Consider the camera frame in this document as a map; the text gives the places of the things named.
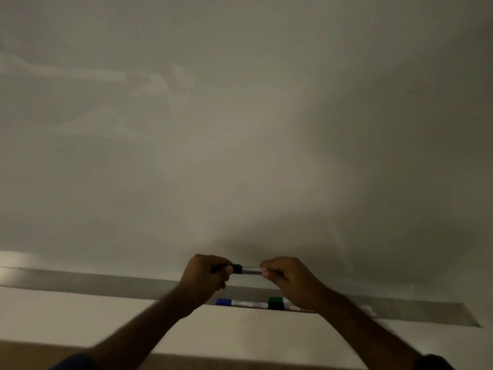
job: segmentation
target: forearm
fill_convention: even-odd
[[[86,354],[101,370],[134,370],[187,314],[186,298],[173,290]]]
[[[375,322],[345,296],[327,289],[317,313],[334,327],[370,370],[414,370],[418,351]]]

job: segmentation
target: person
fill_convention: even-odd
[[[70,356],[51,370],[134,370],[166,332],[226,287],[231,261],[195,255],[177,286],[106,340]],[[212,273],[214,267],[221,266]],[[276,284],[294,305],[321,315],[348,342],[371,370],[447,370],[440,356],[422,355],[320,280],[297,258],[263,261],[262,275]]]

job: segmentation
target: wooden floor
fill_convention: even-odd
[[[80,349],[44,344],[0,341],[0,368],[4,370],[47,370]],[[328,367],[304,367],[216,358],[153,354],[141,370],[329,370]]]

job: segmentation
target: dark sleeve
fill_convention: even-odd
[[[83,353],[77,353],[65,358],[50,370],[99,370],[94,362]]]
[[[427,354],[418,360],[416,370],[453,370],[443,357]]]

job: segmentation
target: person's left hand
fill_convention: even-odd
[[[212,273],[212,267],[218,265],[227,266]],[[205,304],[214,292],[224,289],[232,273],[231,261],[226,258],[216,255],[194,255],[188,261],[183,276],[176,287],[183,300],[186,301],[188,314]]]

